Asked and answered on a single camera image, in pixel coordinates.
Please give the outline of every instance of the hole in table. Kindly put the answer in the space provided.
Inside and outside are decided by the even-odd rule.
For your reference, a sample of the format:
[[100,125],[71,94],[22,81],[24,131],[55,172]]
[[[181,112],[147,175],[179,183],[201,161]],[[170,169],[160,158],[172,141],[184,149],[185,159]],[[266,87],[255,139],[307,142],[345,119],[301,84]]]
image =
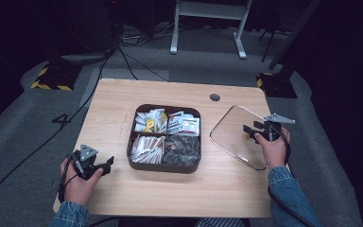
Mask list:
[[211,100],[213,100],[213,101],[219,101],[220,100],[220,96],[218,94],[211,94],[209,96],[209,98],[211,98]]

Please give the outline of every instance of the gray floor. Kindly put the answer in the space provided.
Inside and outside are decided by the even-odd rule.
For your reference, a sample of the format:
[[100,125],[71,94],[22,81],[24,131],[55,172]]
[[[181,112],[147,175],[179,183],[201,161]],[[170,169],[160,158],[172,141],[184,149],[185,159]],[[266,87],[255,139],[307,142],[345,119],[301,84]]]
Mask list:
[[[285,37],[275,36],[265,62],[261,62],[268,36],[245,31],[242,42],[248,57],[240,60],[232,40],[235,28],[214,32],[209,28],[185,30],[179,39],[179,51],[169,54],[170,36],[123,51],[166,79],[175,82],[222,84],[256,87],[255,76],[270,72],[268,64]],[[140,79],[157,79],[138,62],[129,59]],[[45,62],[31,68],[22,77],[25,92],[0,115],[0,180],[23,159],[44,143],[59,127],[51,123],[61,114],[72,115],[91,91],[99,63],[85,65],[72,92],[31,89]],[[274,70],[279,72],[281,66]],[[105,65],[104,78],[130,78],[120,52]],[[300,75],[291,82],[298,98],[267,97],[272,112],[293,118],[286,125],[292,132],[291,168],[324,226],[362,226],[354,189],[345,175],[311,104],[311,91]],[[0,185],[0,226],[47,226],[54,216],[59,165],[73,151],[87,108],[72,123],[32,155]],[[93,216],[92,222],[105,217]],[[108,222],[105,226],[115,226]],[[270,218],[253,218],[251,226],[271,226]]]

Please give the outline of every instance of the brown tray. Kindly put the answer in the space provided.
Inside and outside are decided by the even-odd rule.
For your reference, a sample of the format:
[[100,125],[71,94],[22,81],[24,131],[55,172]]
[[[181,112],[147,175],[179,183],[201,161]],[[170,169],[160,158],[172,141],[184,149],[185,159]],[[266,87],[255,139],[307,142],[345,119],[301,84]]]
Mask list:
[[192,172],[196,171],[197,168],[199,167],[199,161],[201,159],[201,145],[200,145],[201,144],[201,125],[200,125],[201,121],[199,121],[199,136],[198,136],[199,159],[197,160],[195,165],[193,165],[193,166],[173,166],[173,165],[169,165],[169,164],[164,164],[164,162],[160,165],[157,165],[157,164],[146,164],[146,163],[134,163],[131,160],[130,155],[131,155],[132,145],[139,134],[141,136],[143,136],[143,135],[144,136],[158,136],[158,137],[165,136],[166,139],[169,136],[171,136],[170,134],[166,134],[166,133],[150,133],[150,132],[134,131],[135,125],[136,125],[135,117],[137,116],[137,113],[147,113],[153,109],[164,109],[164,112],[167,115],[175,113],[175,112],[179,112],[179,111],[184,111],[185,114],[191,114],[194,117],[200,118],[199,112],[193,108],[151,105],[151,104],[144,104],[144,105],[139,106],[134,114],[133,124],[131,126],[131,131],[130,131],[130,139],[129,139],[128,148],[127,148],[127,156],[128,156],[130,166],[132,168],[138,169],[138,170],[157,171],[157,172],[192,173]]

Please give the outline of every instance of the denim sleeve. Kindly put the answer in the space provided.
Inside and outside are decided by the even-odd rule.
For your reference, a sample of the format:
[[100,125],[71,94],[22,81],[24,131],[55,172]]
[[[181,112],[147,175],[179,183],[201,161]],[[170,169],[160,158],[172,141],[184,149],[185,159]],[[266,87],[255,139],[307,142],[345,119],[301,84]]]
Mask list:
[[[314,213],[306,196],[284,166],[273,168],[268,174],[269,189],[273,196],[282,202],[287,208],[294,211],[313,226],[320,226],[320,221]],[[271,202],[270,210],[272,213],[273,226],[305,226],[294,218],[286,210],[280,207],[275,201]]]
[[89,225],[90,214],[87,207],[64,201],[51,222],[50,227],[87,227]]

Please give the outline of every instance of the clear glass lid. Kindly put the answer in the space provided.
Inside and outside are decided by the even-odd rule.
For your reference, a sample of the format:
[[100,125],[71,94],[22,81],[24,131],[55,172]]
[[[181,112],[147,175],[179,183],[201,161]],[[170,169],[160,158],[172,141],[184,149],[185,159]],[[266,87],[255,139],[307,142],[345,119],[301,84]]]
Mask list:
[[264,118],[243,106],[232,106],[211,130],[210,139],[218,147],[254,170],[267,168],[261,146],[243,131],[244,126],[255,129],[254,122]]

